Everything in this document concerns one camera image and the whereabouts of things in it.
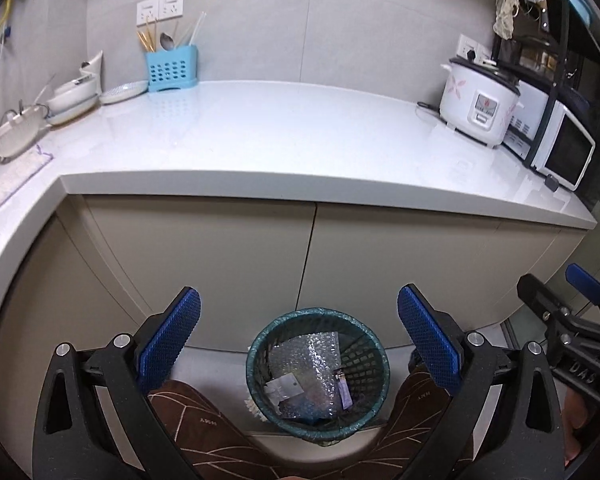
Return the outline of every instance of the metal spoon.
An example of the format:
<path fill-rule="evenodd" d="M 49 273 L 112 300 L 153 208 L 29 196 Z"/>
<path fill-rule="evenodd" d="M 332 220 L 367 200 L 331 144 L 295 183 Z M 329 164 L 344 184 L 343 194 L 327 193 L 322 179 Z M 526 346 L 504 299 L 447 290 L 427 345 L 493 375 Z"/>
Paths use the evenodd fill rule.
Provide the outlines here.
<path fill-rule="evenodd" d="M 175 48 L 176 44 L 173 41 L 173 38 L 171 36 L 169 36 L 168 34 L 165 34 L 164 32 L 161 32 L 160 33 L 160 46 L 164 50 L 173 50 Z"/>

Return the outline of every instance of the dish towel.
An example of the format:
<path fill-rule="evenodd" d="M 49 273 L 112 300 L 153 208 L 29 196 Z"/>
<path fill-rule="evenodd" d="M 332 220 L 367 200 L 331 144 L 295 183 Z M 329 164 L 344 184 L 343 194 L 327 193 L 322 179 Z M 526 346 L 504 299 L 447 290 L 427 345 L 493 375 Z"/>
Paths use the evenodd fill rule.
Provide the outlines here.
<path fill-rule="evenodd" d="M 0 166 L 0 208 L 53 158 L 35 145 L 6 166 Z"/>

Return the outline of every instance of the plastic basket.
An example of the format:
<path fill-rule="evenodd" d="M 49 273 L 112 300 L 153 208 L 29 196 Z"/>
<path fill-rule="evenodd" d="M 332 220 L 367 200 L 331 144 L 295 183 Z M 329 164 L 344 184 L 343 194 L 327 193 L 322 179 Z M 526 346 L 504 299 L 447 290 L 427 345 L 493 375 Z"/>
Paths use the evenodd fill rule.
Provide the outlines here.
<path fill-rule="evenodd" d="M 264 394 L 264 384 L 272 379 L 267 353 L 273 345 L 318 332 L 338 332 L 353 406 L 333 420 L 309 426 L 280 418 Z M 251 397 L 262 413 L 280 429 L 309 442 L 337 442 L 360 430 L 382 407 L 390 376 L 389 361 L 376 335 L 357 319 L 326 308 L 289 312 L 272 321 L 251 345 L 246 373 Z"/>
<path fill-rule="evenodd" d="M 147 52 L 144 57 L 149 74 L 149 92 L 191 88 L 198 84 L 198 48 L 195 45 Z"/>

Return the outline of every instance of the blue textured pad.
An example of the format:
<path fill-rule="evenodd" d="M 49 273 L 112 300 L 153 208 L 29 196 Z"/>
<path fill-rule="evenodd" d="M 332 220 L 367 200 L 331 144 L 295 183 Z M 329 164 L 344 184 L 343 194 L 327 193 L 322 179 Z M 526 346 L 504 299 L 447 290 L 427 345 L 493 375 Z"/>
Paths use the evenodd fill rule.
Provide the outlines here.
<path fill-rule="evenodd" d="M 408 285 L 398 294 L 398 316 L 435 383 L 454 396 L 460 389 L 460 356 Z"/>
<path fill-rule="evenodd" d="M 571 264 L 564 271 L 567 282 L 594 305 L 600 305 L 600 282 L 578 264 Z"/>
<path fill-rule="evenodd" d="M 142 393 L 146 395 L 162 386 L 198 323 L 200 310 L 200 295 L 192 288 L 149 341 L 138 362 L 138 386 Z"/>

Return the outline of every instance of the rice cooker lid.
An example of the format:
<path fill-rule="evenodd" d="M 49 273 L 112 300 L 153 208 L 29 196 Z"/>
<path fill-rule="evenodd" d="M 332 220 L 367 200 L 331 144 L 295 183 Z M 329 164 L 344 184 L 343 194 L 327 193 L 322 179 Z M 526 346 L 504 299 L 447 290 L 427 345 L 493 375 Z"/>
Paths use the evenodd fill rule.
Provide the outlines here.
<path fill-rule="evenodd" d="M 520 97 L 520 90 L 518 90 L 518 78 L 514 76 L 511 72 L 506 72 L 497 66 L 488 67 L 485 65 L 472 63 L 471 61 L 465 59 L 464 57 L 456 56 L 449 60 L 449 63 L 454 63 L 456 65 L 464 66 L 478 74 L 482 74 L 485 77 L 488 77 L 491 80 L 494 80 L 497 83 L 500 83 L 505 88 L 511 90 L 515 95 Z"/>

